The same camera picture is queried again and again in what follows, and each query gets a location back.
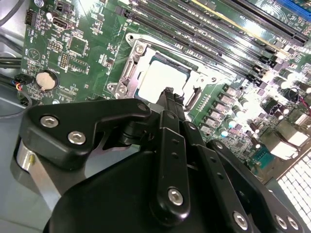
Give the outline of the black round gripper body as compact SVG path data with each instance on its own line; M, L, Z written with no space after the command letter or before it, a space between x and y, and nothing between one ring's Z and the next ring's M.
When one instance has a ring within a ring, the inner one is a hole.
M233 214L189 169L190 214L179 225L160 223L150 208L156 169L153 152L134 155L70 188L58 201L46 233L231 233Z

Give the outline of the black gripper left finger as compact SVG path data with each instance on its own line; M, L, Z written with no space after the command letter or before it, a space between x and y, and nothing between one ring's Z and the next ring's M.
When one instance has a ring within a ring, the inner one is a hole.
M46 180L58 174L62 196L81 178L90 155L139 145L138 152L155 154L150 200L159 219L183 219L190 211L186 144L180 134L172 88L165 88L151 109L139 99L91 100L40 105L22 118L20 145L48 165Z

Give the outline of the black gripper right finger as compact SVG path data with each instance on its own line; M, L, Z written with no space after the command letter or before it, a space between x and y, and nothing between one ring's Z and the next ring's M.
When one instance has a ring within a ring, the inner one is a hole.
M198 169L201 197L211 198L210 211L218 233L303 233L288 208L218 140L205 143L198 128L186 121L183 97L173 94L182 121L187 162Z

